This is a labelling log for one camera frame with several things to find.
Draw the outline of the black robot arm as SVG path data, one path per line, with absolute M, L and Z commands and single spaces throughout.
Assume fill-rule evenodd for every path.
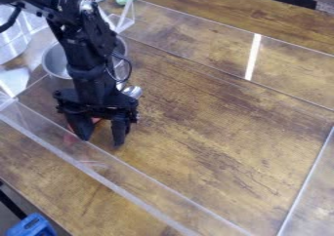
M 22 12 L 46 18 L 61 43 L 67 70 L 75 87 L 54 92 L 62 113 L 77 136 L 89 140 L 95 118 L 111 122 L 114 145 L 126 142 L 131 125 L 138 121 L 139 101 L 119 89 L 113 59 L 125 59 L 117 52 L 118 33 L 105 21 L 95 0 L 0 0 L 15 8 L 0 33 L 15 24 Z

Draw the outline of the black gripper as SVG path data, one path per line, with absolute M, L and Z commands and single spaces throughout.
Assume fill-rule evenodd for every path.
M 114 146 L 122 146 L 139 114 L 138 99 L 119 89 L 129 75 L 121 76 L 114 67 L 90 70 L 70 67 L 70 75 L 74 87 L 55 91 L 54 98 L 58 100 L 58 111 L 65 114 L 74 133 L 82 140 L 90 140 L 93 119 L 111 120 Z

